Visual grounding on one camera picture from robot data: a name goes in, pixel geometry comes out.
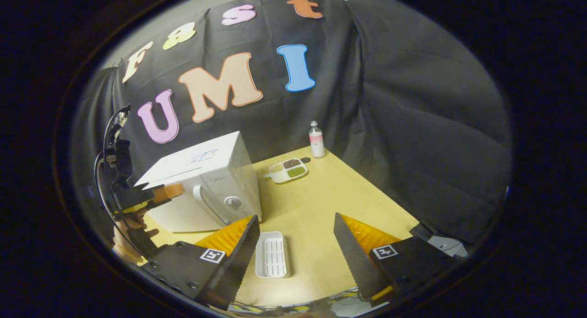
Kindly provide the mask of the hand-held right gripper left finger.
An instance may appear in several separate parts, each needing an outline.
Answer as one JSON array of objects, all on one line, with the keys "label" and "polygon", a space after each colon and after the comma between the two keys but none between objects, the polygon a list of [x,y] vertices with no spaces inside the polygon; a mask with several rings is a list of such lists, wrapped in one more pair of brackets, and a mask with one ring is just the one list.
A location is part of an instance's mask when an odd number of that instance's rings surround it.
[{"label": "hand-held right gripper left finger", "polygon": [[163,245],[141,268],[200,305],[227,310],[235,301],[259,237],[259,217],[251,215],[195,244]]}]

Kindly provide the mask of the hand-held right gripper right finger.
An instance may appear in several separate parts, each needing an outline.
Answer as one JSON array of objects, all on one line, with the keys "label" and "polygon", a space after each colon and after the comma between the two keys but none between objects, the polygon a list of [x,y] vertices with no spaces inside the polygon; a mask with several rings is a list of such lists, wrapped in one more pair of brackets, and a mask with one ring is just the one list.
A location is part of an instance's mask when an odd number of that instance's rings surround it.
[{"label": "hand-held right gripper right finger", "polygon": [[420,237],[400,240],[340,213],[333,232],[361,297],[369,302],[411,296],[458,262]]}]

